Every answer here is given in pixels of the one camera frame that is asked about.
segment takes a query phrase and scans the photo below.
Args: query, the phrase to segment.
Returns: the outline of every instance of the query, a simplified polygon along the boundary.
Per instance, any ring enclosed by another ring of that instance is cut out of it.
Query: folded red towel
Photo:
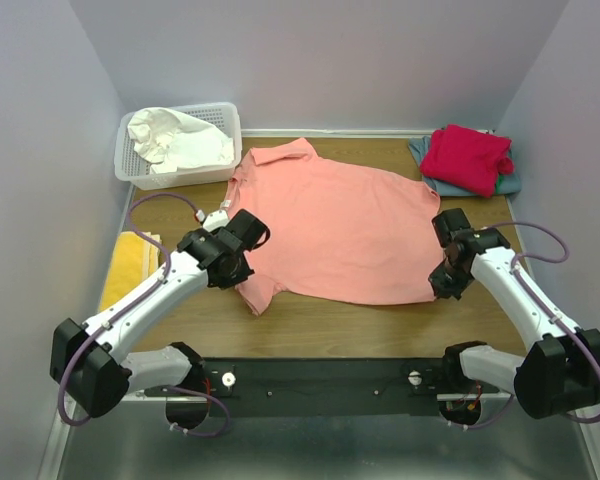
[[[513,162],[507,156],[510,147],[508,138],[449,125],[433,132],[431,148],[420,171],[427,177],[490,197],[498,175],[513,173]]]

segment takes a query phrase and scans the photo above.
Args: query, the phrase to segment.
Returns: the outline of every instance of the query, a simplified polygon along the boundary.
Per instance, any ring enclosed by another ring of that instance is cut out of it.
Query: white cloth
[[[152,173],[229,165],[235,158],[233,141],[218,127],[176,110],[139,110],[127,130],[133,149],[151,163]]]

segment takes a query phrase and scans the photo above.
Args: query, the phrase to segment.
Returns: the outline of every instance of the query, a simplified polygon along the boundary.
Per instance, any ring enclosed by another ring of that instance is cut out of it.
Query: folded teal towel
[[[431,136],[424,136],[422,138],[410,138],[409,139],[409,150],[413,158],[416,160],[418,167],[422,163],[422,159],[431,148]],[[465,190],[464,188],[456,187],[447,182],[436,180],[435,178],[422,176],[422,180],[435,190],[441,197],[474,197],[477,196],[475,193]],[[495,195],[506,195],[508,193],[516,193],[522,189],[522,182],[516,172],[511,175],[503,175],[502,181],[496,187]]]

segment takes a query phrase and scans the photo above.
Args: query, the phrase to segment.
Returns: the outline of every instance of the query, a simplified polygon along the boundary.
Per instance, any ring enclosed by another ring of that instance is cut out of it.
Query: white laundry basket
[[[229,180],[242,159],[242,136],[238,109],[232,103],[205,103],[170,107],[218,127],[233,140],[235,158],[230,165],[181,169],[173,173],[151,173],[151,164],[134,150],[134,142],[129,138],[127,125],[135,112],[128,113],[120,121],[116,153],[113,158],[116,177],[133,183],[142,190],[181,187],[199,183],[213,183]]]

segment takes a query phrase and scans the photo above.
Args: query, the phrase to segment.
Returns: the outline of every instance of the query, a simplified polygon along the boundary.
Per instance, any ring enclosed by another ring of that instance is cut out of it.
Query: yellow cloth
[[[160,235],[146,233],[160,241]],[[122,232],[113,250],[113,259],[100,301],[103,311],[140,285],[158,269],[160,250],[133,232]]]

